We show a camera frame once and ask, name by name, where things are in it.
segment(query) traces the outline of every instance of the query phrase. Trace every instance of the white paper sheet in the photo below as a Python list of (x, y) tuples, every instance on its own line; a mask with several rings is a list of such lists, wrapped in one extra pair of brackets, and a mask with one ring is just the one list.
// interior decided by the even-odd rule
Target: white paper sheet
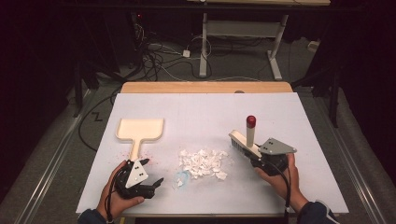
[[(126, 216), (152, 215), (275, 215), (283, 214), (284, 200), (253, 171), (248, 159), (231, 146), (228, 133), (246, 133), (246, 117), (257, 119), (255, 143), (274, 137), (297, 148), (296, 165), (300, 185), (310, 201), (320, 199), (334, 213), (347, 213), (347, 206), (318, 144), (296, 93), (124, 93), (117, 96), (99, 150), (92, 165), (77, 213), (95, 208), (110, 173), (129, 155), (131, 143), (117, 139), (120, 119), (162, 119), (163, 136), (141, 147), (141, 158), (152, 184), (164, 177), (156, 195), (125, 211)], [(186, 149), (226, 151), (221, 170), (224, 181), (215, 177), (185, 178), (178, 152)]]

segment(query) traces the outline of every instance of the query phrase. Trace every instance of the hand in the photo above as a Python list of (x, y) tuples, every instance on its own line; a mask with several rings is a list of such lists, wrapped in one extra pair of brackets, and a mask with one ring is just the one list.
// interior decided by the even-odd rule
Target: hand
[[(294, 209), (296, 213), (299, 213), (303, 206), (308, 203), (308, 200), (301, 193), (299, 187), (299, 176), (298, 169), (295, 166), (294, 154), (290, 153), (286, 155), (288, 157), (289, 162), (289, 170), (285, 170), (283, 174), (290, 182), (290, 205)], [(269, 176), (260, 168), (254, 168), (259, 176), (267, 181), (276, 191), (276, 193), (286, 200), (286, 196), (288, 194), (288, 189), (286, 187), (285, 181), (281, 175)]]
[[(110, 178), (107, 181), (107, 184), (105, 185), (105, 187), (102, 190), (102, 195), (99, 201), (98, 206), (96, 207), (96, 210), (102, 215), (102, 217), (105, 218), (105, 220), (107, 219), (107, 213), (106, 213), (106, 197), (108, 195), (108, 191), (110, 189), (110, 185), (111, 185), (111, 181), (113, 180), (114, 175), (116, 174), (116, 172), (126, 164), (126, 161), (123, 161), (122, 163), (120, 163), (120, 165), (111, 173)], [(117, 218), (120, 216), (120, 214), (127, 208), (133, 207), (135, 205), (138, 205), (140, 203), (142, 203), (143, 201), (145, 201), (145, 198), (143, 197), (134, 197), (132, 199), (129, 200), (125, 200), (123, 198), (121, 198), (121, 196), (117, 193), (117, 192), (113, 192), (111, 195), (111, 203), (110, 203), (110, 209), (111, 209), (111, 215), (113, 216), (113, 218)]]

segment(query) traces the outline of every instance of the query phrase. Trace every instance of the person's right hand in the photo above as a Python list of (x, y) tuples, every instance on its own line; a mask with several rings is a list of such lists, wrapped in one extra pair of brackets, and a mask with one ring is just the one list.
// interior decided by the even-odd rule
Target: person's right hand
[[(298, 169), (295, 166), (294, 154), (290, 153), (286, 156), (288, 157), (289, 170), (285, 170), (283, 174), (290, 182), (290, 205), (295, 212), (299, 213), (303, 206), (308, 203), (308, 200), (300, 191), (299, 175)], [(286, 200), (288, 189), (281, 175), (269, 176), (258, 167), (254, 168), (254, 170), (263, 180), (267, 181), (274, 188), (274, 190), (280, 197)]]

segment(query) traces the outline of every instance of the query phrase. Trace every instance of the table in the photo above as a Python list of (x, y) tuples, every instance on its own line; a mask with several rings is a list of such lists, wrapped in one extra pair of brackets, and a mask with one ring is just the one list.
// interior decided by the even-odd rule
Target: table
[[(148, 184), (164, 177), (163, 184), (156, 189), (153, 199), (126, 210), (125, 216), (281, 217), (284, 201), (252, 171), (249, 161), (231, 147), (228, 133), (232, 129), (243, 133), (249, 113), (258, 119), (257, 144), (272, 136), (298, 149), (296, 164), (305, 196), (311, 201), (325, 201), (334, 213), (347, 213), (300, 99), (283, 82), (125, 83), (108, 120), (77, 213), (97, 205), (109, 174), (128, 158), (131, 144), (116, 138), (118, 121), (164, 118), (161, 139), (144, 144), (140, 153), (150, 158), (151, 163), (145, 167), (150, 175)], [(228, 177), (224, 181), (210, 177), (186, 179), (185, 187), (178, 188), (175, 178), (181, 171), (178, 166), (181, 149), (226, 151), (229, 156), (221, 169)]]
[[(328, 6), (330, 0), (209, 0), (208, 3), (222, 4), (253, 4), (253, 5), (282, 5), (282, 6)], [(276, 53), (285, 31), (286, 22), (289, 15), (283, 15), (280, 22), (256, 22), (256, 21), (210, 21), (207, 19), (207, 13), (204, 13), (203, 31), (202, 31), (202, 53), (200, 61), (200, 77), (206, 77), (207, 61), (207, 36), (208, 35), (232, 35), (232, 36), (252, 36), (252, 37), (274, 37), (275, 42), (272, 50), (267, 51), (268, 62), (275, 80), (282, 80), (279, 67), (276, 62)]]

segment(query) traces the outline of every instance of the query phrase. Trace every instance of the red cap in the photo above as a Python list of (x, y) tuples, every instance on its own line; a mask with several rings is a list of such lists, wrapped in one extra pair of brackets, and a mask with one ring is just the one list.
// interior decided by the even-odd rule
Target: red cap
[(253, 115), (247, 116), (247, 127), (248, 128), (256, 127), (256, 117), (254, 117)]

